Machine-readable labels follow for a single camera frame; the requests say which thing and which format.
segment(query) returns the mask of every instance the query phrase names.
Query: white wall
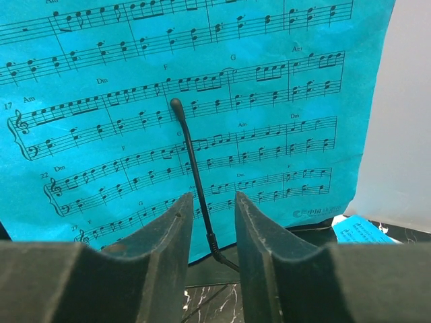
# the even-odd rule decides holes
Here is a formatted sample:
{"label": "white wall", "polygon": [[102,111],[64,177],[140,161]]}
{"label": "white wall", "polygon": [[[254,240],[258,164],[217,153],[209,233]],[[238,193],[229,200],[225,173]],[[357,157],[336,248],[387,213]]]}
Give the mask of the white wall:
{"label": "white wall", "polygon": [[397,0],[346,215],[431,232],[430,129],[431,1]]}

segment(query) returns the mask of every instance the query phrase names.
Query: sheet music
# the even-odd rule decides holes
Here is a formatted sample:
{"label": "sheet music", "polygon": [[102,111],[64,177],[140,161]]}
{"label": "sheet music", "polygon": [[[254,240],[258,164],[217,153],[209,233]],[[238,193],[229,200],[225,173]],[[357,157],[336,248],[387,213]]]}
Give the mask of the sheet music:
{"label": "sheet music", "polygon": [[221,247],[239,190],[286,227],[342,213],[394,2],[3,3],[4,226],[100,250],[191,191],[190,261],[208,254],[173,98]]}

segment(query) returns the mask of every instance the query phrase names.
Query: small blue paper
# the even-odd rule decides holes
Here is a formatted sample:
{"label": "small blue paper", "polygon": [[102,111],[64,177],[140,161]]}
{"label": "small blue paper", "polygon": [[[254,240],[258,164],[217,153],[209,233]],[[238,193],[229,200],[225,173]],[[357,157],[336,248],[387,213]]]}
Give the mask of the small blue paper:
{"label": "small blue paper", "polygon": [[333,226],[339,244],[394,244],[373,224],[357,215]]}

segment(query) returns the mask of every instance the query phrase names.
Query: black cable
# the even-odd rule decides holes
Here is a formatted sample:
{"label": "black cable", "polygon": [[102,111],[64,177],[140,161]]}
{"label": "black cable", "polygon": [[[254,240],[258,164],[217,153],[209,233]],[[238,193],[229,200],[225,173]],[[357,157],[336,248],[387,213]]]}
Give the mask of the black cable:
{"label": "black cable", "polygon": [[207,230],[207,239],[209,244],[209,249],[211,250],[211,255],[218,262],[225,264],[226,266],[232,268],[234,271],[239,272],[239,267],[233,262],[223,256],[220,252],[220,249],[217,245],[216,235],[213,232],[213,228],[211,226],[211,220],[209,219],[207,203],[205,202],[205,195],[203,194],[201,178],[199,177],[199,170],[197,168],[195,152],[193,151],[193,143],[191,141],[190,131],[186,123],[186,116],[184,114],[183,105],[179,99],[172,99],[170,101],[170,106],[174,110],[176,118],[180,122],[181,129],[184,133],[184,139],[187,146],[187,152],[189,153],[189,159],[191,164],[191,171],[193,173],[193,177],[195,179],[197,197],[199,199],[199,204],[201,205],[202,218],[205,223],[205,228]]}

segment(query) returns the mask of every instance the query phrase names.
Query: black marble surface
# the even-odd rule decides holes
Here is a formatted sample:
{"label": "black marble surface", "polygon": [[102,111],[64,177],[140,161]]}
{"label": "black marble surface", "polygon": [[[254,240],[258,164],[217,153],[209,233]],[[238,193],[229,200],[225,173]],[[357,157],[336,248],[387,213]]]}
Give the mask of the black marble surface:
{"label": "black marble surface", "polygon": [[[372,221],[391,238],[404,244],[431,242],[431,234],[404,227],[387,225]],[[336,242],[332,228],[312,231],[299,231],[295,234],[302,239],[322,246],[327,242]],[[224,250],[224,254],[236,254],[233,246]],[[239,283],[213,286],[191,287],[186,289],[182,323],[243,323],[242,296]]]}

